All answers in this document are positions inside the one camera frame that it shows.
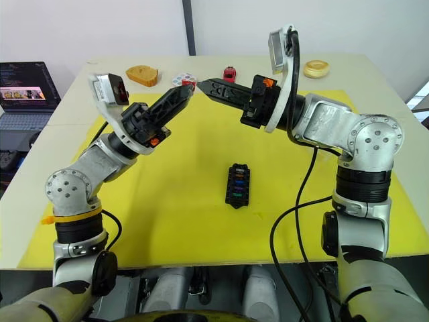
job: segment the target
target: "black cable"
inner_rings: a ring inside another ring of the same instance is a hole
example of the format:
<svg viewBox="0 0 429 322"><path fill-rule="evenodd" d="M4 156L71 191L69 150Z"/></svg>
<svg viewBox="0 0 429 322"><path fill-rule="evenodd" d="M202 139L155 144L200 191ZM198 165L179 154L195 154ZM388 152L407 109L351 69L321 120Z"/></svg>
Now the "black cable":
<svg viewBox="0 0 429 322"><path fill-rule="evenodd" d="M309 312L309 310L310 310L310 307L311 307L311 305L313 304L313 299L314 299L314 290L313 290L313 285L311 284L310 277L309 277L309 276L308 276L308 274L307 274L306 268L304 268L302 265L300 265L300 268L301 268L301 271L302 271L302 273L303 273L303 275L304 275L304 277L305 277L305 279L306 279L306 282L307 282L307 285L308 285L308 293L310 294L310 295L309 295L308 302L307 302L307 305L306 305L306 307L305 307L305 311L306 311L306 312L307 312L307 314L308 314L308 312ZM303 316L301 315L299 322L302 322L302 320L303 320L303 319L304 319L304 318L303 318Z"/></svg>
<svg viewBox="0 0 429 322"><path fill-rule="evenodd" d="M91 140L90 145L99 138L100 134L102 134L102 132L105 130L105 128L107 127L107 122L104 122L103 125L100 127L100 129L98 130L98 132L95 134L95 136L93 137L93 139Z"/></svg>
<svg viewBox="0 0 429 322"><path fill-rule="evenodd" d="M106 250L110 250L111 247L113 246L113 244L119 239L119 237L122 234L122 225L121 222L119 221L118 218L116 218L116 216L114 216L112 213L108 212L107 210L102 210L102 213L104 213L107 217L110 217L111 219L113 219L113 221L117 224L118 226L118 232L115 236L115 238L113 238L113 240L110 242L110 244L106 247Z"/></svg>
<svg viewBox="0 0 429 322"><path fill-rule="evenodd" d="M323 282L323 284L326 284L326 280L324 279L323 274L319 274L319 275L320 275L320 280ZM329 294L325 290L323 290L323 294L324 294L324 298L326 300L326 305L328 307L330 322L335 322L336 320L335 320L334 309L332 307L332 303L330 301Z"/></svg>
<svg viewBox="0 0 429 322"><path fill-rule="evenodd" d="M274 262L274 266L275 269L278 271L280 278L282 279L284 285L286 286L287 290L290 293L290 296L292 297L292 300L294 300L298 310L300 311L301 315L303 316L305 322L309 322L309 318L307 313L305 312L304 308L302 307L302 304L300 302L300 300L298 299L298 297L296 296L296 293L294 292L292 286L289 283L289 280L286 278L286 275L283 273L282 269L280 268L280 263L277 259L277 255L275 254L275 249L274 249L274 233L275 233L275 229L277 228L278 224L280 223L280 221L286 217L286 215L288 213L291 213L292 211L294 211L295 209L299 209L305 206L309 206L309 205L315 205L317 203L323 203L325 201L331 200L332 196L323 198L323 199L319 199L319 200L315 200L315 201L309 201L307 203L303 203L301 205L292 207L291 209L288 209L287 211L285 211L284 213L282 213L274 222L273 227L271 228L271 231L269 233L269 248L271 250L271 256L273 258L273 262Z"/></svg>
<svg viewBox="0 0 429 322"><path fill-rule="evenodd" d="M308 261L306 252L304 250L304 245L302 244L302 238L301 238L301 230L300 230L300 218L299 218L299 214L298 214L298 208L296 207L298 205L298 203L300 202L300 198L301 198L301 194L302 191L304 190L304 187L307 183L308 177L310 176L313 167L314 167L314 163L316 162L316 157L317 157L317 151L318 148L314 148L313 149L313 157L311 159L311 163L310 166L308 167L306 176L304 177L304 180L302 181L300 190L298 191L298 195L296 196L296 202L295 202L295 224L296 224L296 235L298 236L298 243L300 245L300 250L301 250L301 254L302 254L302 258L304 259L308 271L311 273L312 277L315 279L315 281L317 281L317 283L319 284L319 286L321 288L323 288L323 290L332 298L332 300L334 300L336 303L338 303L339 305L341 305L340 300L338 299L338 297L336 297L325 285L324 283L319 279L319 277L317 277L315 271L313 271L313 268L310 265L310 262Z"/></svg>
<svg viewBox="0 0 429 322"><path fill-rule="evenodd" d="M300 146L314 147L312 144L297 141L292 133L294 121L294 107L296 105L296 97L298 95L298 79L300 78L300 42L298 39L298 32L296 30L289 31L288 37L292 43L292 54L294 59L292 63L292 85L290 87L290 94L288 102L286 104L286 109L288 111L288 117L286 118L286 132L288 133L289 140L291 140L295 144L298 144ZM341 155L339 152L330 148L320 149L334 154L335 156Z"/></svg>

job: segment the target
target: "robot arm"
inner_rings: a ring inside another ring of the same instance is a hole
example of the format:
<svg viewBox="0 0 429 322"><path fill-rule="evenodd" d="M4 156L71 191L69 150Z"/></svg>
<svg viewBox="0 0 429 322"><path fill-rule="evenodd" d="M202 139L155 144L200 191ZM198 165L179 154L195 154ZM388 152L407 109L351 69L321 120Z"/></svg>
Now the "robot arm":
<svg viewBox="0 0 429 322"><path fill-rule="evenodd" d="M97 108L114 132L101 135L74 164L48 178L46 195L54 215L44 222L55 223L57 232L53 287L3 308L2 321L81 321L95 301L113 289L117 259L105 250L108 233L97 193L139 154L152 153L170 135L165 124L185 108L193 93L192 85L184 85L170 89L150 108L134 103L123 110L129 102L121 77L91 75L89 82Z"/></svg>
<svg viewBox="0 0 429 322"><path fill-rule="evenodd" d="M267 132L282 129L300 145L342 150L334 211L325 213L322 226L322 247L339 265L342 321L427 321L429 311L407 280L383 262L389 242L390 175L404 139L402 129L387 115L358 115L326 97L297 95L299 49L296 65L294 46L299 48L292 25L269 36L273 72L283 72L282 84L290 90L260 75L250 89L218 78L198 87L211 99L242 109L241 123L264 125Z"/></svg>

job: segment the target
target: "black fuse holder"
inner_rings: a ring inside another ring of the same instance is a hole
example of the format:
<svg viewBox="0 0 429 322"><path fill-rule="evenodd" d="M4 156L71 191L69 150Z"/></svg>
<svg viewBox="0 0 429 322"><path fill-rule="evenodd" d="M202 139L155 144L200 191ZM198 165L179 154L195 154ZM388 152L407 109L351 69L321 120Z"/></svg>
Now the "black fuse holder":
<svg viewBox="0 0 429 322"><path fill-rule="evenodd" d="M229 168L225 203L238 209L249 204L250 169L246 164L234 163Z"/></svg>

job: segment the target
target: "laptop keyboard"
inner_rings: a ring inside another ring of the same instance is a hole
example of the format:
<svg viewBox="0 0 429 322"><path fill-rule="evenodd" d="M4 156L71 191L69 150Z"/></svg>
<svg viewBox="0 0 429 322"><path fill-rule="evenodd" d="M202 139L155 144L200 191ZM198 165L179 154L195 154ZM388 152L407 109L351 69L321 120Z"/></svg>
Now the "laptop keyboard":
<svg viewBox="0 0 429 322"><path fill-rule="evenodd" d="M0 129L42 130L51 115L4 114L0 118Z"/></svg>

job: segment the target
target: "white wall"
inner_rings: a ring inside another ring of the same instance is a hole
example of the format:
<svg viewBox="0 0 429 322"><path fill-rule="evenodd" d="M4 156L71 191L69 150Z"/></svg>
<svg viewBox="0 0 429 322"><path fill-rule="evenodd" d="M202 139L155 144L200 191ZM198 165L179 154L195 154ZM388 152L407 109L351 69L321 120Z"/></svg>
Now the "white wall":
<svg viewBox="0 0 429 322"><path fill-rule="evenodd" d="M302 52L366 54L404 100L429 79L428 0L193 0L192 13L198 55L267 54L293 23Z"/></svg>
<svg viewBox="0 0 429 322"><path fill-rule="evenodd" d="M118 54L188 55L181 0L1 0L0 60L43 60L61 96L87 60Z"/></svg>

